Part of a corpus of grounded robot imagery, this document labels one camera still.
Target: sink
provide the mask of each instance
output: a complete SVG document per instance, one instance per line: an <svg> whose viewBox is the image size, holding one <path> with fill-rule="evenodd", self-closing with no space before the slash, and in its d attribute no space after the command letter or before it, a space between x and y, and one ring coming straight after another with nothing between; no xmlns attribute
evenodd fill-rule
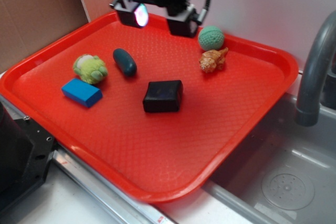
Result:
<svg viewBox="0 0 336 224"><path fill-rule="evenodd" d="M318 124L299 126L295 102L285 94L210 180L256 223L335 223L336 114L321 107Z"/></svg>

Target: green crocheted ball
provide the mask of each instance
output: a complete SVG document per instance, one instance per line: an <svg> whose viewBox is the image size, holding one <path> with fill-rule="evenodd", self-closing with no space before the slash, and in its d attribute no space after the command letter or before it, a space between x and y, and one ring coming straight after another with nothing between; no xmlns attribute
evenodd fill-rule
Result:
<svg viewBox="0 0 336 224"><path fill-rule="evenodd" d="M206 26L199 32L198 43L205 51L219 50L224 43L224 34L216 26Z"/></svg>

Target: black block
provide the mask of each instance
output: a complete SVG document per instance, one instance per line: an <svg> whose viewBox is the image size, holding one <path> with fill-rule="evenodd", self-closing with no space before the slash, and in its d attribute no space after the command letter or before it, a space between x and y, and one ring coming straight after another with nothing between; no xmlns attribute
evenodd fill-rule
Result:
<svg viewBox="0 0 336 224"><path fill-rule="evenodd" d="M182 81L151 81L143 108L145 112L176 112L180 109L183 93Z"/></svg>

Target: red plastic tray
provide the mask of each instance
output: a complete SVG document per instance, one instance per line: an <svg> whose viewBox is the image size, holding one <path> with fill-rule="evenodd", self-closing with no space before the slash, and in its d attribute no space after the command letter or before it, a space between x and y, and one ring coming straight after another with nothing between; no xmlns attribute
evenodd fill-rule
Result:
<svg viewBox="0 0 336 224"><path fill-rule="evenodd" d="M224 47L224 69L206 74L197 36L170 35L159 16L137 29L110 13L13 66L0 93L127 194L170 201L199 188L297 77L284 51L230 35ZM116 48L135 59L135 77L117 68ZM89 109L61 91L82 54L98 55L109 71L97 85L103 98ZM145 113L148 82L178 79L180 111Z"/></svg>

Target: orange shell toy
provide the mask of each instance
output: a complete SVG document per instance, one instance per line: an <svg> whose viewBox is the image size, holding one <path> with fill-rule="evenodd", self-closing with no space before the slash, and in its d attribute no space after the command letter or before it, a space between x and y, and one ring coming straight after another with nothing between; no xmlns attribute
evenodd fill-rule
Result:
<svg viewBox="0 0 336 224"><path fill-rule="evenodd" d="M216 69L222 70L225 61L225 55L229 49L226 47L221 51L210 50L202 54L199 59L199 66L206 73L212 73Z"/></svg>

